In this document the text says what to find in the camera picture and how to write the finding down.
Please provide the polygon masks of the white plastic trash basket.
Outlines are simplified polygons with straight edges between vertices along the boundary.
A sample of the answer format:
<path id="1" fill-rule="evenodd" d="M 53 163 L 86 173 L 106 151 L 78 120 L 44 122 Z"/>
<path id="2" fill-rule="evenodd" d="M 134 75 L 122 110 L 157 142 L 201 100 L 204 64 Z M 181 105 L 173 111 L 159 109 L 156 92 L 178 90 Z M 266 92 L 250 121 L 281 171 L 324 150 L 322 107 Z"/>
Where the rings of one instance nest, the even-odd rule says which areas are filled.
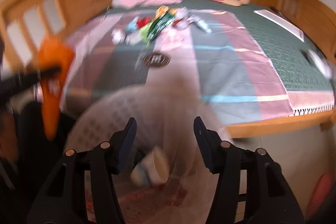
<path id="1" fill-rule="evenodd" d="M 211 108 L 196 96 L 172 90 L 132 86 L 105 96 L 76 121 L 66 148 L 93 149 L 123 130 L 130 118 L 137 133 L 123 171 L 113 176 L 126 223 L 205 223 L 218 177 L 205 167 L 194 135 L 194 119 L 223 140 L 229 135 Z M 170 176 L 165 185 L 137 187 L 130 180 L 135 154 L 164 150 Z"/>

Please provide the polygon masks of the blue face mask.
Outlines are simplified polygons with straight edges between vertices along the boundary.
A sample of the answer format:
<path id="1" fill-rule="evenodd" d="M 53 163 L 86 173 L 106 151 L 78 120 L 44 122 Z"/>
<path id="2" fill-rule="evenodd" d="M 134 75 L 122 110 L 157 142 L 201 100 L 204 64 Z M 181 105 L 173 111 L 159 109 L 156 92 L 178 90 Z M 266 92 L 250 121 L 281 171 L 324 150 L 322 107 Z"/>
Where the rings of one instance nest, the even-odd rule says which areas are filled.
<path id="1" fill-rule="evenodd" d="M 126 29 L 125 29 L 126 33 L 132 33 L 138 30 L 138 25 L 137 25 L 138 20 L 139 20 L 139 17 L 136 16 L 131 22 L 127 24 Z"/>

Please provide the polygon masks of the orange snack bag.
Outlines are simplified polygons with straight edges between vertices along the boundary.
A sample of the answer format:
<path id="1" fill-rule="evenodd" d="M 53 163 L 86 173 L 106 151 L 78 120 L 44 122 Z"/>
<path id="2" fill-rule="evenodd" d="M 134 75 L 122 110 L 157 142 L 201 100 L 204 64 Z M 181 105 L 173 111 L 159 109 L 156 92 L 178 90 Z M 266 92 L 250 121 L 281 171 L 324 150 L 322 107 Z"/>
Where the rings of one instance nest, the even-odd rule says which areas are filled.
<path id="1" fill-rule="evenodd" d="M 169 13 L 170 15 L 174 16 L 177 12 L 177 8 L 169 8 L 168 6 L 162 5 L 159 7 L 155 12 L 155 19 L 163 16 L 165 13 Z"/>

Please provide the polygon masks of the clear plastic barcode wrapper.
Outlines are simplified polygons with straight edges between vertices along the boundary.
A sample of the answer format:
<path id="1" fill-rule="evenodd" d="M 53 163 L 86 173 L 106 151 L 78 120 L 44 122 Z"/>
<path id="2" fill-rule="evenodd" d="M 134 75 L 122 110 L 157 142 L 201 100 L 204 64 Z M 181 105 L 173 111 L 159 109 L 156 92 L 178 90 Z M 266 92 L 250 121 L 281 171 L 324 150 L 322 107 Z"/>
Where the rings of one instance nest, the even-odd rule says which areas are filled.
<path id="1" fill-rule="evenodd" d="M 200 18 L 196 15 L 191 15 L 188 17 L 187 21 L 191 24 L 194 24 L 199 28 L 200 30 L 204 31 L 207 34 L 211 34 L 212 30 L 210 29 L 209 25 L 205 22 L 204 19 Z"/>

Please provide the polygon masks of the paper cup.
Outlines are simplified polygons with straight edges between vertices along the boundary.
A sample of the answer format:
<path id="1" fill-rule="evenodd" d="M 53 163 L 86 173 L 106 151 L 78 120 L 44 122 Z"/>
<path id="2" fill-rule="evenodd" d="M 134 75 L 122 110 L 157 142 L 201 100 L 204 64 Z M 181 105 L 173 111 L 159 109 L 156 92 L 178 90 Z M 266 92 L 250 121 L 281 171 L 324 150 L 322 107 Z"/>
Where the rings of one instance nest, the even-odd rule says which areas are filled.
<path id="1" fill-rule="evenodd" d="M 138 187 L 166 184 L 170 176 L 169 159 L 161 147 L 155 146 L 134 167 L 130 180 Z"/>

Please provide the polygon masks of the crumpled white tissue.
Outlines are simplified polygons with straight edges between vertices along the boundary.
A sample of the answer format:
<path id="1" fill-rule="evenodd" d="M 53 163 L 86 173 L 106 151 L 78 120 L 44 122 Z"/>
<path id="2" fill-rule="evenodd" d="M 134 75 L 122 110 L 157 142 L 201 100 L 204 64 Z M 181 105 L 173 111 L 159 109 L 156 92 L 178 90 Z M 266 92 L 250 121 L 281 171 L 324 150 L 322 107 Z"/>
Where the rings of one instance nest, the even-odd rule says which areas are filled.
<path id="1" fill-rule="evenodd" d="M 112 42 L 114 45 L 118 45 L 120 43 L 123 43 L 125 41 L 126 38 L 126 33 L 124 30 L 122 29 L 114 29 L 111 33 L 111 37 L 112 37 Z"/>

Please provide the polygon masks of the green black snack bag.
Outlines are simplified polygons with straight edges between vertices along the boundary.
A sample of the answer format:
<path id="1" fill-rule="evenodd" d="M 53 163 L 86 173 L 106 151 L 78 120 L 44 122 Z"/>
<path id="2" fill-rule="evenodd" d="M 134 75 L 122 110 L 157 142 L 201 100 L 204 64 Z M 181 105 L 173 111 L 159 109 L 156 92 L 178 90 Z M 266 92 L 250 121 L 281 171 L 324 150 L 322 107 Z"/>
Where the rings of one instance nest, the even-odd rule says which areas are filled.
<path id="1" fill-rule="evenodd" d="M 165 12 L 158 17 L 150 26 L 147 39 L 153 41 L 166 27 L 169 27 L 175 21 L 175 17 L 169 12 Z"/>

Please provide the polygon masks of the pink grey striped sheet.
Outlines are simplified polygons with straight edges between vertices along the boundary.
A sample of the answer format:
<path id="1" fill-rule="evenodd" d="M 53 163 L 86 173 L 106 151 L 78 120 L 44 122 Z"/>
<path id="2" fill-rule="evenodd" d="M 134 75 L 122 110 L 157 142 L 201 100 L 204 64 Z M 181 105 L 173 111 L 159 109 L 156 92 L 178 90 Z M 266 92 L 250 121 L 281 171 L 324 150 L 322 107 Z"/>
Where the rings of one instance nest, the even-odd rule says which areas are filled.
<path id="1" fill-rule="evenodd" d="M 228 11 L 198 10 L 210 26 L 170 28 L 152 43 L 115 44 L 112 32 L 151 10 L 99 16 L 79 28 L 67 44 L 75 50 L 60 108 L 78 115 L 98 99 L 128 86 L 177 92 L 208 106 L 224 124 L 330 111 L 329 90 L 290 91 L 246 27 Z"/>

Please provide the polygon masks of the white handheld mite vacuum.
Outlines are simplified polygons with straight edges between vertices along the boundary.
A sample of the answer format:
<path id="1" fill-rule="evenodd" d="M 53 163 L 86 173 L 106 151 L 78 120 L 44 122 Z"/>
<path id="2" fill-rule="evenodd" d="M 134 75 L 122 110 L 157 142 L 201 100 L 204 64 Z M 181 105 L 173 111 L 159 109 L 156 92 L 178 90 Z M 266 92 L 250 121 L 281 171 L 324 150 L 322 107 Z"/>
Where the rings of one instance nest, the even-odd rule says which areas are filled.
<path id="1" fill-rule="evenodd" d="M 321 53 L 314 50 L 301 51 L 303 56 L 307 59 L 309 64 L 317 69 L 325 78 L 335 79 L 335 64 L 328 61 Z"/>

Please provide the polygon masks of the green patterned mattress cover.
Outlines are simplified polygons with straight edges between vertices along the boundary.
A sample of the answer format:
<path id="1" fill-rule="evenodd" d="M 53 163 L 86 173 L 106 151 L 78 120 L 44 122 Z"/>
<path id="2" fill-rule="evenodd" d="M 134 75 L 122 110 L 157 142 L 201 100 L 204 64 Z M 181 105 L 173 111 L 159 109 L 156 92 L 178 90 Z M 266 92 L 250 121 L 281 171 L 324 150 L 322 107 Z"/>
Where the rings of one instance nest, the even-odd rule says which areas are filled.
<path id="1" fill-rule="evenodd" d="M 186 7 L 188 10 L 225 10 L 236 16 L 249 34 L 256 40 L 280 76 L 284 87 L 289 92 L 326 92 L 331 91 L 330 80 L 326 79 L 317 69 L 313 68 L 306 59 L 307 50 L 315 50 L 315 45 L 306 38 L 303 42 L 282 29 L 270 20 L 255 14 L 261 7 L 250 4 L 232 7 L 209 0 L 183 0 L 173 4 L 173 8 Z M 229 57 L 236 61 L 237 55 L 227 48 L 232 39 L 222 33 L 219 20 L 204 16 L 213 30 L 207 35 L 197 27 L 191 28 L 194 52 L 197 58 L 198 83 L 203 96 L 229 94 L 239 88 L 230 88 L 232 81 L 229 76 L 237 76 L 237 72 L 229 71 Z M 135 60 L 144 56 L 143 46 L 118 46 L 115 53 L 109 57 L 100 78 L 94 88 L 97 92 L 118 90 L 123 87 L 149 82 L 149 68 L 136 65 Z"/>

